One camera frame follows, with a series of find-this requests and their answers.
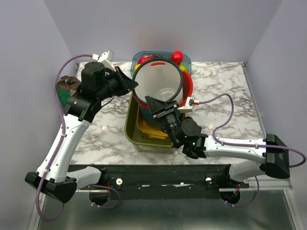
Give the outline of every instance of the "red bowl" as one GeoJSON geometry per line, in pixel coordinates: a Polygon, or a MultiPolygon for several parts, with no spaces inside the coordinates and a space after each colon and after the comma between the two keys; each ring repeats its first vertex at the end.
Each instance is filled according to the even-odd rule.
{"type": "MultiPolygon", "coordinates": [[[[191,75],[184,71],[182,72],[182,77],[183,77],[183,102],[179,105],[179,107],[182,107],[186,104],[187,98],[192,96],[193,93],[193,81],[191,78],[191,75]]],[[[140,102],[140,100],[137,99],[136,96],[134,96],[135,100],[145,109],[149,110],[149,107],[146,103],[140,102]]]]}

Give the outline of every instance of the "brown object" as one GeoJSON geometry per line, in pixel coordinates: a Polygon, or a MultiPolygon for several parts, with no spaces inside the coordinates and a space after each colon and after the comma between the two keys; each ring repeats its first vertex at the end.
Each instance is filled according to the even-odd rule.
{"type": "Polygon", "coordinates": [[[81,81],[79,81],[76,77],[70,77],[66,75],[58,81],[57,87],[61,90],[68,91],[71,93],[71,95],[73,95],[80,84],[81,81]]]}

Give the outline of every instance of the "olive green tray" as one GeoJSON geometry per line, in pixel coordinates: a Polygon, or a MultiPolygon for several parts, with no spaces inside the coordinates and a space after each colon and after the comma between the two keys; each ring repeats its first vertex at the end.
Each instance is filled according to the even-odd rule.
{"type": "Polygon", "coordinates": [[[136,145],[154,146],[171,148],[172,144],[169,140],[156,140],[147,138],[137,126],[137,113],[139,104],[135,100],[133,93],[131,94],[129,107],[125,123],[125,135],[126,138],[136,145]]]}

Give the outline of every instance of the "yellow container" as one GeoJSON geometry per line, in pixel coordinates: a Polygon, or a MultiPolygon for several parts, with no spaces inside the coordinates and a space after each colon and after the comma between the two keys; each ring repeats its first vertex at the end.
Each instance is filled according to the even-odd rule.
{"type": "Polygon", "coordinates": [[[160,129],[149,126],[143,119],[140,106],[137,113],[137,126],[144,136],[150,139],[169,141],[168,135],[162,132],[160,129]]]}

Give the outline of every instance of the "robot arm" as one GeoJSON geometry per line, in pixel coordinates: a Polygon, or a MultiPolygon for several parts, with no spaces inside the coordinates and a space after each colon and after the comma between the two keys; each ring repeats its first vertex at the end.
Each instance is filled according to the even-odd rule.
{"type": "MultiPolygon", "coordinates": [[[[82,135],[103,107],[102,101],[112,96],[123,96],[138,85],[119,67],[113,67],[107,56],[104,59],[100,58],[100,61],[89,62],[84,66],[81,73],[82,83],[67,101],[64,108],[66,134],[41,189],[42,193],[62,203],[68,202],[77,189],[89,184],[104,183],[106,180],[106,170],[103,167],[90,165],[85,169],[67,173],[69,163],[82,135]]],[[[36,172],[29,172],[25,178],[25,181],[35,189],[38,188],[42,175],[46,172],[47,164],[61,135],[62,127],[43,163],[36,172]]]]}
{"type": "Polygon", "coordinates": [[[173,147],[178,149],[183,146],[182,152],[188,157],[197,159],[223,156],[247,160],[232,164],[225,180],[237,183],[264,174],[278,179],[290,177],[288,151],[278,152],[275,149],[261,148],[267,144],[285,146],[277,136],[268,134],[266,140],[219,138],[219,143],[212,135],[202,134],[201,127],[191,117],[186,117],[180,122],[177,102],[163,102],[149,96],[145,99],[153,117],[162,123],[162,131],[167,133],[173,147]],[[235,143],[236,146],[224,145],[224,142],[235,143]]]}

